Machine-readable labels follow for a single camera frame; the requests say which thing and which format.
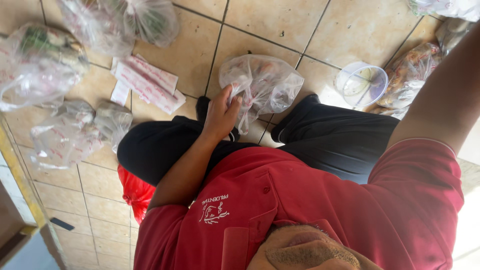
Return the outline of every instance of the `mouth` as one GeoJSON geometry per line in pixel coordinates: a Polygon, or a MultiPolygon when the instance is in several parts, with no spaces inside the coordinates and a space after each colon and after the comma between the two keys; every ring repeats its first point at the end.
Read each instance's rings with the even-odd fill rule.
{"type": "Polygon", "coordinates": [[[302,232],[296,234],[287,244],[286,247],[301,245],[313,241],[326,242],[323,237],[317,232],[302,232]]]}

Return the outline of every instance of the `tied plastic bag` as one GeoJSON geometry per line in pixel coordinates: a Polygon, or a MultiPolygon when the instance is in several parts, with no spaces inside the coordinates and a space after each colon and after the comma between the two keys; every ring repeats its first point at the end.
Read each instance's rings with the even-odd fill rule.
{"type": "Polygon", "coordinates": [[[223,63],[219,82],[222,88],[232,85],[232,97],[242,95],[238,114],[239,133],[248,133],[248,126],[259,115],[280,113],[293,103],[303,85],[303,77],[287,62],[275,57],[246,54],[223,63]]]}
{"type": "Polygon", "coordinates": [[[125,107],[116,103],[102,102],[96,110],[95,126],[112,145],[116,154],[120,141],[127,134],[132,124],[133,115],[125,107]]]}
{"type": "Polygon", "coordinates": [[[57,0],[68,30],[84,45],[110,56],[129,56],[135,38],[127,36],[123,20],[110,15],[101,0],[57,0]]]}
{"type": "Polygon", "coordinates": [[[145,218],[155,187],[128,172],[121,165],[118,166],[117,172],[123,186],[123,199],[132,206],[133,216],[140,225],[145,218]]]}
{"type": "Polygon", "coordinates": [[[375,113],[375,114],[382,114],[382,115],[389,115],[392,117],[395,117],[397,119],[402,120],[403,117],[407,114],[408,109],[410,106],[406,106],[401,109],[389,109],[389,108],[376,108],[370,111],[370,113],[375,113]]]}
{"type": "Polygon", "coordinates": [[[474,25],[474,23],[458,18],[451,18],[445,21],[435,32],[442,50],[442,57],[447,56],[474,25]]]}
{"type": "Polygon", "coordinates": [[[102,148],[102,134],[93,125],[94,115],[85,101],[64,102],[31,129],[36,152],[36,156],[30,156],[32,163],[45,169],[68,169],[102,148]]]}
{"type": "Polygon", "coordinates": [[[417,16],[437,13],[476,22],[480,19],[480,0],[407,0],[417,16]]]}
{"type": "Polygon", "coordinates": [[[0,43],[0,110],[58,106],[88,70],[85,50],[73,36],[26,24],[0,43]]]}
{"type": "Polygon", "coordinates": [[[413,48],[386,69],[388,87],[377,104],[390,109],[410,105],[439,63],[437,45],[424,43],[413,48]]]}
{"type": "Polygon", "coordinates": [[[180,24],[169,0],[103,0],[109,12],[121,19],[128,35],[168,47],[180,24]]]}

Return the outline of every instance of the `plastic cup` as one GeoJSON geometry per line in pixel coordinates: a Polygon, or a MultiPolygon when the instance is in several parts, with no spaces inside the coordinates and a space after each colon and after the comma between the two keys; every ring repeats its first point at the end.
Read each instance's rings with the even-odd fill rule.
{"type": "Polygon", "coordinates": [[[387,73],[364,62],[347,65],[335,80],[337,92],[353,107],[373,104],[385,93],[387,86],[387,73]]]}

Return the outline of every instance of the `hand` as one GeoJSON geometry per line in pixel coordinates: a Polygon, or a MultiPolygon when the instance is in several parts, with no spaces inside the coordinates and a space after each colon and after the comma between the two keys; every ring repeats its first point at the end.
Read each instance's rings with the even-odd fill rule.
{"type": "Polygon", "coordinates": [[[226,86],[208,104],[207,118],[201,136],[215,144],[228,136],[237,120],[242,98],[233,97],[230,108],[228,108],[227,100],[231,92],[232,85],[226,86]]]}

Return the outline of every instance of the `red polo shirt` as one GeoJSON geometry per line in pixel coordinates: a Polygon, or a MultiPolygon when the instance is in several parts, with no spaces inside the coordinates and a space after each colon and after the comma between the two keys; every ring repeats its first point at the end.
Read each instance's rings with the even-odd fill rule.
{"type": "Polygon", "coordinates": [[[248,266],[272,224],[317,224],[386,270],[452,267],[460,168],[447,145],[408,139],[387,150],[368,184],[308,167],[273,148],[223,159],[190,209],[150,210],[140,226],[135,270],[248,266]]]}

